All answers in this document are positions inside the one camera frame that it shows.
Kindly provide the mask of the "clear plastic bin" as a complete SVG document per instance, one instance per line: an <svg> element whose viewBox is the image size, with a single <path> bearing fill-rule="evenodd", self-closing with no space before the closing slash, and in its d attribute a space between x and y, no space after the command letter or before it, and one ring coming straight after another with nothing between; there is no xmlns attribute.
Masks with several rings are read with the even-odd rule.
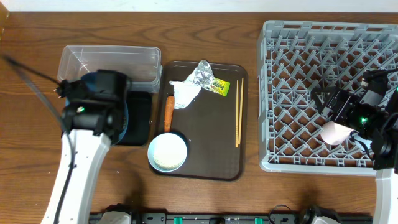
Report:
<svg viewBox="0 0 398 224"><path fill-rule="evenodd" d="M157 47L122 45L68 45L58 68L59 80L78 80L97 70L115 70L130 77L131 91L157 93L162 76Z"/></svg>

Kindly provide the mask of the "dark brown serving tray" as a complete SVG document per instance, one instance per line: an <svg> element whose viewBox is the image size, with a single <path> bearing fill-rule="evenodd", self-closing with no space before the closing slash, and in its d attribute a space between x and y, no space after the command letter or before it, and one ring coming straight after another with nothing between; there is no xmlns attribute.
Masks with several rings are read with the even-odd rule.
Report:
<svg viewBox="0 0 398 224"><path fill-rule="evenodd" d="M184 109L175 110L171 132L181 136L188 154L171 176L233 181L244 169L248 74L239 65L211 64L216 78L230 82L227 96L201 90ZM235 147L236 80L244 78L241 143Z"/></svg>

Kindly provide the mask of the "wooden chopstick left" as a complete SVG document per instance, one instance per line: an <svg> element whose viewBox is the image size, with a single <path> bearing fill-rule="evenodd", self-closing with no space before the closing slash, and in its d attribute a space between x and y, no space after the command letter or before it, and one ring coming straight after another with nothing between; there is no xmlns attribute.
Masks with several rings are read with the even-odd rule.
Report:
<svg viewBox="0 0 398 224"><path fill-rule="evenodd" d="M239 80L236 80L236 125L235 125L235 147L239 146Z"/></svg>

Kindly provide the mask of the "grey dishwasher rack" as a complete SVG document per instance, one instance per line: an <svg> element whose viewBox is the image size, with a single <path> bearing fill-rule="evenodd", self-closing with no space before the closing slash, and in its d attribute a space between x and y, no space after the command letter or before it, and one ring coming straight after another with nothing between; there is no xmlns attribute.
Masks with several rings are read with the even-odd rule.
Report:
<svg viewBox="0 0 398 224"><path fill-rule="evenodd" d="M366 70L389 71L385 107L397 86L397 26L267 21L257 41L259 165L267 172L374 176L371 151L326 144L327 117L310 93L335 87L361 96Z"/></svg>

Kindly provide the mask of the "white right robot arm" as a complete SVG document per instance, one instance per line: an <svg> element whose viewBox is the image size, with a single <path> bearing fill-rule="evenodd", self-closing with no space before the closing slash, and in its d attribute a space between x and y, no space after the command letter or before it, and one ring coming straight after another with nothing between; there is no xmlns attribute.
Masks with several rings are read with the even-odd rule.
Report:
<svg viewBox="0 0 398 224"><path fill-rule="evenodd" d="M379 104L389 90L389 74L397 70L366 70L361 96L338 87L314 88L311 98L318 113L330 116L321 137L329 145L357 141L374 162L376 209L374 223L397 221L397 89L385 108Z"/></svg>

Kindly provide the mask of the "light blue rice bowl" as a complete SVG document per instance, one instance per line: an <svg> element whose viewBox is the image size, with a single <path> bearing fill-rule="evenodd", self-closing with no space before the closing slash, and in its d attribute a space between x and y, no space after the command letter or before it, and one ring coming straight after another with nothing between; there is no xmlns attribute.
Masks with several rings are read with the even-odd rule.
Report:
<svg viewBox="0 0 398 224"><path fill-rule="evenodd" d="M149 164L159 172L173 172L179 169L185 162L187 154L185 141L174 133L156 136L147 150Z"/></svg>

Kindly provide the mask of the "wooden chopstick right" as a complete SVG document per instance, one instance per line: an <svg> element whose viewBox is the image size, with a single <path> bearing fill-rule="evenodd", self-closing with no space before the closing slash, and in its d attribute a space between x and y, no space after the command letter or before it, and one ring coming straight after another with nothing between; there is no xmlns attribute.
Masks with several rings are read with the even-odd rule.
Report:
<svg viewBox="0 0 398 224"><path fill-rule="evenodd" d="M238 118L238 145L241 143L242 120L243 120L243 95L244 95L244 78L241 80L240 95L239 95L239 118Z"/></svg>

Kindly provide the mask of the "wooden chopstick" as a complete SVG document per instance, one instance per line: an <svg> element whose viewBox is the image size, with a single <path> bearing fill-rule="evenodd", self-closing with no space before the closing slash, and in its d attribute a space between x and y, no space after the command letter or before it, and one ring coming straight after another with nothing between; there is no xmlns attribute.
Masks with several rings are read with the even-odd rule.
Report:
<svg viewBox="0 0 398 224"><path fill-rule="evenodd" d="M243 120L243 95L244 95L244 78L241 80L240 95L239 95L239 118L238 118L238 145L241 143L242 120Z"/></svg>
<svg viewBox="0 0 398 224"><path fill-rule="evenodd" d="M236 80L236 125L235 125L235 147L239 146L239 80Z"/></svg>

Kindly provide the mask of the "pink cup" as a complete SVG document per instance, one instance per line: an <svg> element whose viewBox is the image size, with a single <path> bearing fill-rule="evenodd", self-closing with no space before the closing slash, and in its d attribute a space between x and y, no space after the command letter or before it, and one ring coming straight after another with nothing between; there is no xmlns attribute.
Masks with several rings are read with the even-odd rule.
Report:
<svg viewBox="0 0 398 224"><path fill-rule="evenodd" d="M329 145L335 146L341 144L350 137L353 129L329 121L322 126L321 138Z"/></svg>

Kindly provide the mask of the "yellow green snack wrapper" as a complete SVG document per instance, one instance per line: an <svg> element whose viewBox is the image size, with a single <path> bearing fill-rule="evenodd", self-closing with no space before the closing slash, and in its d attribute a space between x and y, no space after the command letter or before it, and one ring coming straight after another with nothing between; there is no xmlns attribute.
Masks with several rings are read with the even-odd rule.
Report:
<svg viewBox="0 0 398 224"><path fill-rule="evenodd" d="M227 96L230 88L230 82L214 78L213 83L210 85L210 90L222 96Z"/></svg>

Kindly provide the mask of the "white napkin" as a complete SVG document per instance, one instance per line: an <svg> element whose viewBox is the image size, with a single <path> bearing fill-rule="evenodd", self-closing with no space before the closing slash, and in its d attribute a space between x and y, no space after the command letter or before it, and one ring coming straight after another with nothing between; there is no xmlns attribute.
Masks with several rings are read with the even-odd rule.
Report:
<svg viewBox="0 0 398 224"><path fill-rule="evenodd" d="M201 86L193 83L191 80L169 81L174 87L175 109L186 108L199 94Z"/></svg>

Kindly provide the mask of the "orange carrot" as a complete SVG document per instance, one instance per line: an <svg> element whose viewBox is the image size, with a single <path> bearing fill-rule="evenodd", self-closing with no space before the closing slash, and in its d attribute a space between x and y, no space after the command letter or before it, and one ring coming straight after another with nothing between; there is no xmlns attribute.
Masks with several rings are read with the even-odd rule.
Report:
<svg viewBox="0 0 398 224"><path fill-rule="evenodd" d="M171 124L172 124L172 116L173 116L173 112L174 112L174 106L175 106L175 97L168 96L166 99L165 113L164 113L164 132L165 133L170 132Z"/></svg>

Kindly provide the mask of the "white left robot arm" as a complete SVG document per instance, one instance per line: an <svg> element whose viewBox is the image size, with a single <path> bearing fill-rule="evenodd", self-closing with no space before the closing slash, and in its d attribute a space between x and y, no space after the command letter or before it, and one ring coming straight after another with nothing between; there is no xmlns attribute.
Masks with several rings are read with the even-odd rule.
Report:
<svg viewBox="0 0 398 224"><path fill-rule="evenodd" d="M101 165L126 131L129 80L98 70L56 88L67 100L60 117L62 154L42 223L88 223Z"/></svg>

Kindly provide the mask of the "black waste tray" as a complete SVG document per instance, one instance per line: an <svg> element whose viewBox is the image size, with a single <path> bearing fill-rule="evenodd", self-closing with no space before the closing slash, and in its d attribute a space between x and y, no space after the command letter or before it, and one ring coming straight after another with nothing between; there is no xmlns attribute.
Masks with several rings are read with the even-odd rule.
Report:
<svg viewBox="0 0 398 224"><path fill-rule="evenodd" d="M117 145L142 146L149 138L152 97L148 92L129 91L126 105L128 122Z"/></svg>

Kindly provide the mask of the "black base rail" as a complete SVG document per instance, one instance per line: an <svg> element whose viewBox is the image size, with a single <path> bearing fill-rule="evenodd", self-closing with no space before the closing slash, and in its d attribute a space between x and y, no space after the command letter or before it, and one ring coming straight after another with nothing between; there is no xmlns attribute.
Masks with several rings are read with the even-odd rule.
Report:
<svg viewBox="0 0 398 224"><path fill-rule="evenodd" d="M130 223L130 224L296 224L336 223L370 224L370 215L339 214L335 210L312 205L302 212L295 212L286 205L277 205L269 213L260 215L242 214L199 214L199 213L141 213L117 204L101 213L92 213L89 223Z"/></svg>

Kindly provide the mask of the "aluminium foil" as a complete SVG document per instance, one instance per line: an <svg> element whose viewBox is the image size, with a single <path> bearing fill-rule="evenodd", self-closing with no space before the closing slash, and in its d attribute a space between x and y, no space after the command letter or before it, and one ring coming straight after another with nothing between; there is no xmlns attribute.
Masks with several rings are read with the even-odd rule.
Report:
<svg viewBox="0 0 398 224"><path fill-rule="evenodd" d="M193 71L192 83L200 85L202 88L209 88L214 79L211 65L206 60L201 60Z"/></svg>

